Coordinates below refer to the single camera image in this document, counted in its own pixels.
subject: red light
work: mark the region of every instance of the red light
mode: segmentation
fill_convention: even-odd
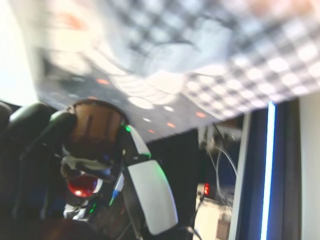
[[[204,195],[209,195],[210,186],[209,183],[204,184]]]

